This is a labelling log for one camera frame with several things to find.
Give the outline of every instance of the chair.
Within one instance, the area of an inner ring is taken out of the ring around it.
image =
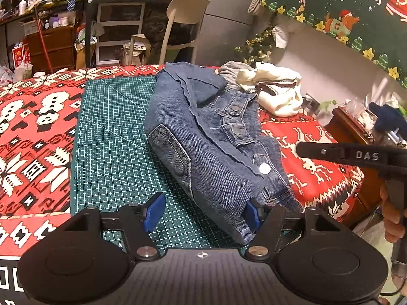
[[[182,49],[186,47],[193,47],[193,54],[191,63],[195,64],[196,60],[196,50],[197,50],[197,40],[200,32],[201,22],[204,17],[204,12],[209,4],[209,0],[172,0],[167,8],[168,24],[164,34],[164,41],[161,47],[161,53],[159,56],[159,63],[164,64],[165,54],[167,50]],[[182,24],[198,24],[198,31],[195,40],[192,40],[186,44],[178,44],[175,46],[168,45],[168,39],[170,37],[170,32],[172,29],[172,24],[182,23]],[[130,52],[128,65],[132,64],[133,59],[133,49],[135,39],[142,38],[142,34],[133,34],[132,40],[130,42]]]

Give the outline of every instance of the green christmas tapestry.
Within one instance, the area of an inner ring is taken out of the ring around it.
[[[261,0],[362,54],[407,88],[407,0]]]

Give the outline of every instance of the white bottle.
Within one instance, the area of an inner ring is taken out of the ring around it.
[[[26,8],[27,8],[27,2],[26,0],[21,0],[21,2],[18,5],[18,15],[24,15],[26,12]]]

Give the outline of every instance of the christmas tablecloth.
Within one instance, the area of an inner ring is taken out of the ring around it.
[[[407,88],[407,0],[261,0],[336,38]]]
[[[0,90],[0,303],[20,304],[17,260],[70,217],[70,167],[86,81],[153,75],[163,65],[67,71]],[[283,164],[300,202],[339,218],[353,206],[358,168],[300,159],[300,140],[331,142],[312,117],[274,118],[259,111],[265,136],[278,139]]]

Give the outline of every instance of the blue denim fabric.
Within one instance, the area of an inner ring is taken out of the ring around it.
[[[157,74],[144,130],[188,196],[236,242],[254,237],[241,216],[250,199],[302,212],[277,140],[261,136],[257,94],[227,88],[214,70],[167,63]],[[260,173],[262,163],[270,173]]]

